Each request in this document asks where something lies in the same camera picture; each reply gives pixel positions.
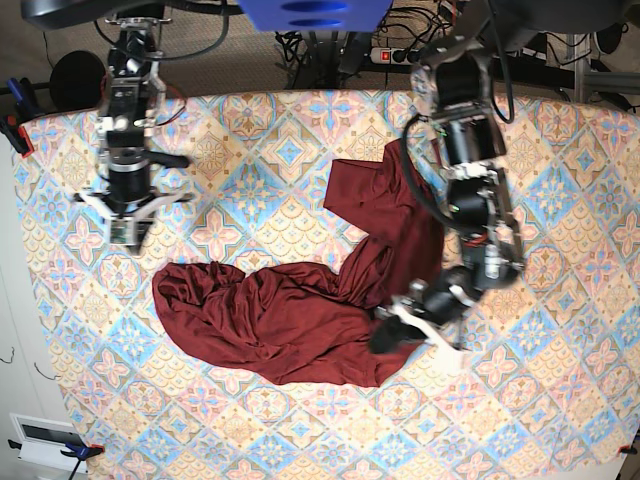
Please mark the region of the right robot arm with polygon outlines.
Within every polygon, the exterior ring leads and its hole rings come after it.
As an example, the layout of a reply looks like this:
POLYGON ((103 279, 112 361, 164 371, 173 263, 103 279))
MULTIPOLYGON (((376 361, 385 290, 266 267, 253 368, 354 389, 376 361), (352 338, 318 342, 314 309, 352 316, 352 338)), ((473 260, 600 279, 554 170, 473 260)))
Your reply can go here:
POLYGON ((157 152, 150 146, 167 93, 159 76, 163 53, 154 38, 162 13, 162 9, 144 7, 111 20, 120 32, 108 54, 106 97, 96 120, 97 171, 106 188, 84 189, 73 197, 98 214, 109 244, 133 255, 141 252, 160 209, 192 198, 189 193, 161 192, 151 179, 154 166, 184 169, 190 165, 184 155, 157 152))

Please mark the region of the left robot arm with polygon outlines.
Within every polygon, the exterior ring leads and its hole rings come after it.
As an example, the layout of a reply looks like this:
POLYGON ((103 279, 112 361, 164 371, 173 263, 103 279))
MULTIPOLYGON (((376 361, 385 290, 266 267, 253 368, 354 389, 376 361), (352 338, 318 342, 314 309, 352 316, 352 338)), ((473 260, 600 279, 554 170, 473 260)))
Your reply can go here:
POLYGON ((461 323, 487 291, 511 286, 525 270, 506 174, 496 163, 506 147, 495 120, 493 54, 475 38, 450 35, 423 48, 413 69, 412 89, 422 104, 400 137, 401 171, 417 202, 457 233, 462 262, 430 284, 412 281, 406 294, 381 309, 382 322, 369 341, 374 354, 422 342, 434 346, 445 368, 459 370, 465 349, 460 339, 448 341, 443 327, 461 323), (432 127, 445 144, 446 211, 427 197, 411 171, 408 137, 418 123, 432 127))

